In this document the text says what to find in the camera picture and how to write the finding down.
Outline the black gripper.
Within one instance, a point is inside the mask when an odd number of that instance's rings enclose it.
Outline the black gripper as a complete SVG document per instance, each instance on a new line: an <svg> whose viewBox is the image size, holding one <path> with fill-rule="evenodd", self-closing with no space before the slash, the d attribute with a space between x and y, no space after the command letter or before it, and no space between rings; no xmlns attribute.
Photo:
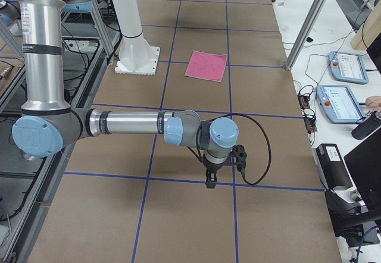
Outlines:
<svg viewBox="0 0 381 263"><path fill-rule="evenodd" d="M217 171L223 166L232 166L233 161L230 155L222 158L216 158L212 156L209 152L204 152L202 156L203 165L206 168L206 188L213 188L217 184Z"/></svg>

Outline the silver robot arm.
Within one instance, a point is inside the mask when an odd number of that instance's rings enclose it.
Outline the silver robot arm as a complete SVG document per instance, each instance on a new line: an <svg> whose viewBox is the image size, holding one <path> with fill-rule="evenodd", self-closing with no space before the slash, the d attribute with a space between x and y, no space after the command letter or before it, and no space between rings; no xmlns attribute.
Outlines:
<svg viewBox="0 0 381 263"><path fill-rule="evenodd" d="M27 101L12 127L15 144L39 158L86 137L100 134L161 134L172 145L192 150L206 168L206 186L217 183L217 171L246 166L237 139L237 124L227 118L202 121L191 110L181 112L111 112L73 108L64 98L61 10L69 5L90 10L92 0L17 0L20 4L26 67Z"/></svg>

